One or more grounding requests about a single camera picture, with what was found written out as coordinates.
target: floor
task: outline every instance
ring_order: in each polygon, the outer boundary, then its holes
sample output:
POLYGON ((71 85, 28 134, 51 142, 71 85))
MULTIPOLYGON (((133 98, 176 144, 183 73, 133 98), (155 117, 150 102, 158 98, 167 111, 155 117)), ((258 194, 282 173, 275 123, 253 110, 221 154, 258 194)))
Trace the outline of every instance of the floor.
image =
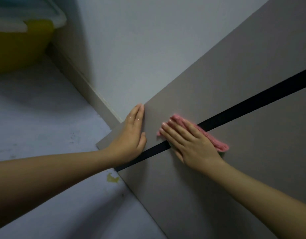
MULTIPOLYGON (((55 65, 0 75, 0 161, 95 151, 110 128, 55 65)), ((166 238, 109 169, 0 229, 0 238, 166 238)))

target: pink cloth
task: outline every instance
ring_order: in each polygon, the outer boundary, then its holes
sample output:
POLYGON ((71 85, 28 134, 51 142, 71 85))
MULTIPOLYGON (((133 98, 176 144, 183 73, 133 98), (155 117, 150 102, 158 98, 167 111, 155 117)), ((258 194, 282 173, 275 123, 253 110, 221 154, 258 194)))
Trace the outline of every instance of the pink cloth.
MULTIPOLYGON (((184 125, 183 120, 181 116, 174 114, 173 116, 170 117, 172 120, 174 120, 177 124, 179 124, 182 128, 185 128, 187 130, 187 127, 184 125)), ((214 138, 211 134, 205 132, 202 128, 194 124, 194 126, 201 132, 205 137, 207 137, 211 143, 214 145, 216 150, 218 152, 226 152, 229 149, 229 146, 227 144, 222 143, 221 141, 217 140, 214 138)))

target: yellow container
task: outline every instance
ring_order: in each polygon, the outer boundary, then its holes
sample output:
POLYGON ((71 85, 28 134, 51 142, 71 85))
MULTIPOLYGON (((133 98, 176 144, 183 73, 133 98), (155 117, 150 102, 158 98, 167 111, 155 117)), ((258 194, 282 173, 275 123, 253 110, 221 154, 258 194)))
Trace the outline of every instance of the yellow container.
POLYGON ((0 73, 38 61, 54 29, 65 23, 64 13, 51 0, 36 0, 22 7, 0 7, 0 73))

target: baseboard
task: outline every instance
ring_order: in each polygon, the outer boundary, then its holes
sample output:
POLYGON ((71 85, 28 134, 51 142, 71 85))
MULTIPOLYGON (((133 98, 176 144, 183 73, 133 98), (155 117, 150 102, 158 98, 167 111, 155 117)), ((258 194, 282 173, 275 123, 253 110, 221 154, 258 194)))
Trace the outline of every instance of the baseboard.
POLYGON ((84 75, 60 48, 50 43, 46 54, 111 129, 122 122, 121 118, 110 108, 106 100, 92 87, 84 75))

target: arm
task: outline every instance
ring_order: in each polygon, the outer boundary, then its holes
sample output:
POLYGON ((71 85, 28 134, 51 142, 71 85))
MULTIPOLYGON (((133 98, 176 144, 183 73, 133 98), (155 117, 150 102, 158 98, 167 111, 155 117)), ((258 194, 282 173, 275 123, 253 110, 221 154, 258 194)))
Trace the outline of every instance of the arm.
POLYGON ((102 151, 0 162, 0 228, 76 183, 137 157, 146 144, 143 114, 138 104, 121 135, 102 151))
POLYGON ((160 129, 184 164, 221 185, 277 237, 306 238, 306 204, 236 170, 191 123, 184 123, 189 132, 174 121, 163 123, 160 129))

